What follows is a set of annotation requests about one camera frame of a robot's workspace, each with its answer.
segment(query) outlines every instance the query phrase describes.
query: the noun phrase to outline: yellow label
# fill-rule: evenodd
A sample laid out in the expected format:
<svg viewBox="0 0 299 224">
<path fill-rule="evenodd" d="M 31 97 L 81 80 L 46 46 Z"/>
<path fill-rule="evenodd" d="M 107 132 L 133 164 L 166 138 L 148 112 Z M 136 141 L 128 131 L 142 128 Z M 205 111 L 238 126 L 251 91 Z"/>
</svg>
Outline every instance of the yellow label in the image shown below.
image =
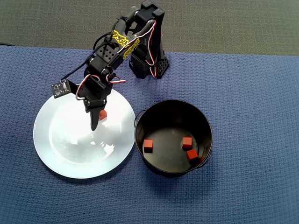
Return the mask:
<svg viewBox="0 0 299 224">
<path fill-rule="evenodd" d="M 129 43 L 129 40 L 123 35 L 120 35 L 116 30 L 113 31 L 112 38 L 114 38 L 121 46 L 125 46 Z"/>
<path fill-rule="evenodd" d="M 131 52 L 135 49 L 135 47 L 137 47 L 137 45 L 140 43 L 139 38 L 134 42 L 134 44 L 128 48 L 128 50 L 123 54 L 123 59 L 125 60 L 125 58 L 131 54 Z"/>
</svg>

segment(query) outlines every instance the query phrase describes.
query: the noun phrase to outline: textured fabric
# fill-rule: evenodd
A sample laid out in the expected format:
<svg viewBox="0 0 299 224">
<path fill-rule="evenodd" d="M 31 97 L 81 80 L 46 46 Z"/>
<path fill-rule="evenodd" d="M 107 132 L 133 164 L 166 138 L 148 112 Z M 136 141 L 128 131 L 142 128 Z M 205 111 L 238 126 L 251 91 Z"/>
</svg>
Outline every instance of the textured fabric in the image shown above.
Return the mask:
<svg viewBox="0 0 299 224">
<path fill-rule="evenodd" d="M 0 42 L 91 49 L 143 0 L 0 0 Z M 298 0 L 153 0 L 165 51 L 299 55 Z"/>
<path fill-rule="evenodd" d="M 179 178 L 152 173 L 136 146 L 106 175 L 74 180 L 48 169 L 33 144 L 51 84 L 87 50 L 0 47 L 0 223 L 299 223 L 299 57 L 167 53 L 161 80 L 116 84 L 137 114 L 164 99 L 198 107 L 213 154 Z M 71 80 L 79 82 L 83 69 Z"/>
</svg>

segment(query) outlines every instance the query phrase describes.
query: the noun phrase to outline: white plate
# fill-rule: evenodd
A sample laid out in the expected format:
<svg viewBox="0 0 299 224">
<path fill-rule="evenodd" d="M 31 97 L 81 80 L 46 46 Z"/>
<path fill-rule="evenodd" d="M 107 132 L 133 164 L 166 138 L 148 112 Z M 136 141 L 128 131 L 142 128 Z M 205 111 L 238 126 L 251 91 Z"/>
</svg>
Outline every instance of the white plate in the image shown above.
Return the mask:
<svg viewBox="0 0 299 224">
<path fill-rule="evenodd" d="M 49 98 L 33 129 L 34 145 L 44 164 L 78 179 L 103 175 L 117 167 L 133 147 L 135 114 L 115 90 L 107 97 L 105 111 L 107 118 L 92 131 L 83 101 L 73 94 Z"/>
</svg>

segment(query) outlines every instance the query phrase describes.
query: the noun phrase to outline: pot handle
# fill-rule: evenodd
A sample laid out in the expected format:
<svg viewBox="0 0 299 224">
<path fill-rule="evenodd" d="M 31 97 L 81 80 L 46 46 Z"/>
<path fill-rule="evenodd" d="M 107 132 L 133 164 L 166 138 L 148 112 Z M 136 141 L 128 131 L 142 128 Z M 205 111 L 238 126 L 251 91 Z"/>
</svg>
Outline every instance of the pot handle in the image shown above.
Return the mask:
<svg viewBox="0 0 299 224">
<path fill-rule="evenodd" d="M 136 125 L 137 125 L 137 118 L 138 118 L 139 114 L 141 114 L 142 112 L 145 112 L 145 111 L 146 111 L 146 110 L 140 111 L 140 112 L 136 115 L 135 120 L 134 120 L 134 127 L 136 127 Z"/>
<path fill-rule="evenodd" d="M 207 162 L 209 162 L 211 156 L 212 156 L 212 149 L 210 150 L 209 155 L 206 157 L 205 161 L 204 161 L 202 164 L 200 164 L 197 168 L 201 168 L 201 167 L 203 167 Z"/>
</svg>

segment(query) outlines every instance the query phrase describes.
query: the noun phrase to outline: black pot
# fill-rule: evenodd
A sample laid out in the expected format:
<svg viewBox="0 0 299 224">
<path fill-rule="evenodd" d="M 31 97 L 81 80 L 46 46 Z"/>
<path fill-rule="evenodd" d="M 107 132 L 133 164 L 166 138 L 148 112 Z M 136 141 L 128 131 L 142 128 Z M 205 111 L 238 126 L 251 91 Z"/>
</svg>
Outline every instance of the black pot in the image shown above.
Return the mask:
<svg viewBox="0 0 299 224">
<path fill-rule="evenodd" d="M 211 158 L 213 133 L 205 115 L 179 100 L 161 101 L 135 119 L 135 142 L 145 164 L 155 173 L 177 177 L 200 168 Z M 188 161 L 183 137 L 192 138 L 198 157 Z M 143 141 L 153 140 L 153 152 L 145 153 Z"/>
</svg>

